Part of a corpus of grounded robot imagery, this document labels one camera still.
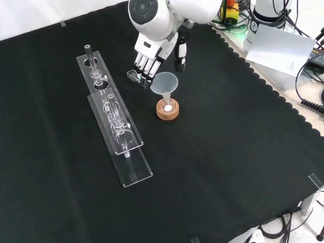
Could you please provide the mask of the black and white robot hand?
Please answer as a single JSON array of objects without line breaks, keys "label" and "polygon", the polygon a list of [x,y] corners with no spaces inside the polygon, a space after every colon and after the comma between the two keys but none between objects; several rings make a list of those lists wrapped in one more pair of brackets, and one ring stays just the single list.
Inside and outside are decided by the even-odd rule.
[{"label": "black and white robot hand", "polygon": [[184,28],[180,28],[171,40],[163,39],[153,41],[139,33],[135,44],[137,57],[134,69],[137,73],[139,84],[149,88],[160,66],[168,59],[172,52],[175,53],[175,70],[184,72],[186,66],[187,40],[189,34]]}]

